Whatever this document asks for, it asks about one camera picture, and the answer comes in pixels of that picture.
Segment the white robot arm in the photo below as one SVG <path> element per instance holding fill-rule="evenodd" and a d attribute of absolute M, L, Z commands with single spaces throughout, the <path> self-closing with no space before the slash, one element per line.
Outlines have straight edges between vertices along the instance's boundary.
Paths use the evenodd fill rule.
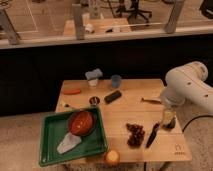
<path fill-rule="evenodd" d="M 198 61 L 169 70 L 166 87 L 160 94 L 164 106 L 161 126 L 167 127 L 176 115 L 176 109 L 188 99 L 213 114 L 213 87 L 205 83 L 207 67 Z"/>

